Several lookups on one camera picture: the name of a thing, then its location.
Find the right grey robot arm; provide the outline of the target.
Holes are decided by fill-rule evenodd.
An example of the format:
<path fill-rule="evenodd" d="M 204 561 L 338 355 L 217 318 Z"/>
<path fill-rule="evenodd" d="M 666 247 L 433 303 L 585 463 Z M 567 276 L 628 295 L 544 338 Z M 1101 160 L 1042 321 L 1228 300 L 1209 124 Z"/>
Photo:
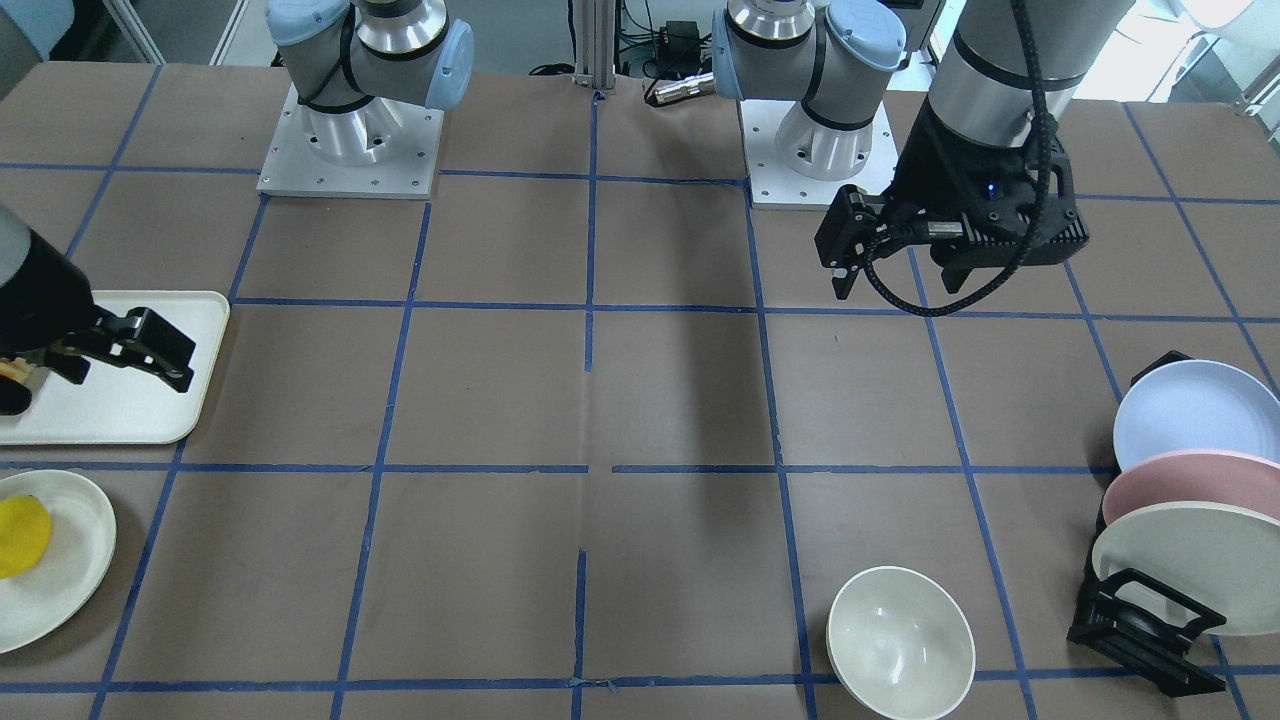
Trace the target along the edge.
<path fill-rule="evenodd" d="M 308 161 L 315 181 L 426 196 L 442 117 L 468 88 L 472 28 L 442 1 L 270 1 L 265 18 L 293 90 L 268 169 Z M 81 386 L 93 363 L 132 368 L 184 393 L 198 347 L 151 307 L 99 305 L 79 268 L 3 210 L 4 416 L 28 410 L 38 369 Z"/>

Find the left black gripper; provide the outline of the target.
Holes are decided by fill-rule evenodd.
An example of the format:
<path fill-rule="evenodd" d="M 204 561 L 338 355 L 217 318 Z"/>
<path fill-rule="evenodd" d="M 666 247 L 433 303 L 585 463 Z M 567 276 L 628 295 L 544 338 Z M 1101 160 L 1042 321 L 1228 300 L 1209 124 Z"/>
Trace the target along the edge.
<path fill-rule="evenodd" d="M 1057 128 L 1057 119 L 1050 118 L 1050 190 L 1039 238 L 1024 259 L 1028 266 L 1064 263 L 1089 242 Z M 923 215 L 961 224 L 963 236 L 931 245 L 950 293 L 960 291 L 974 269 L 1006 266 L 1025 238 L 1036 205 L 1041 137 L 1034 128 L 1019 146 L 987 147 L 946 127 L 928 102 L 922 106 L 886 191 L 886 223 L 897 228 Z"/>

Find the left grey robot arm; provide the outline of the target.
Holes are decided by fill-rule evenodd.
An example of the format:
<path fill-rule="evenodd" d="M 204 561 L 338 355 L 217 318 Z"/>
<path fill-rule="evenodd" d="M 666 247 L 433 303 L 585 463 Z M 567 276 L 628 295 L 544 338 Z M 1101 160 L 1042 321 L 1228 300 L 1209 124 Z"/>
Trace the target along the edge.
<path fill-rule="evenodd" d="M 873 120 L 908 56 L 908 28 L 879 1 L 728 1 L 712 23 L 716 91 L 790 105 L 777 147 L 795 172 L 840 187 L 815 233 L 833 292 L 925 246 L 947 292 L 938 314 L 987 297 L 1021 266 L 1065 263 L 1089 241 L 1059 118 L 1128 1 L 969 1 L 881 193 L 852 183 Z M 968 296 L 977 269 L 995 278 Z"/>

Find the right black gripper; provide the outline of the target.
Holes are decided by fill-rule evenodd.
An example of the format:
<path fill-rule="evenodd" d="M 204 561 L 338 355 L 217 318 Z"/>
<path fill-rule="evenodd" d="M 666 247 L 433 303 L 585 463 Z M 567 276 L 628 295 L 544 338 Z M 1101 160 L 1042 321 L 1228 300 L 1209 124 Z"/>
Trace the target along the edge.
<path fill-rule="evenodd" d="M 1 251 L 4 361 L 23 357 L 76 386 L 97 361 L 189 391 L 196 342 L 164 316 L 151 307 L 123 316 L 97 307 L 84 273 L 31 228 L 4 228 Z"/>

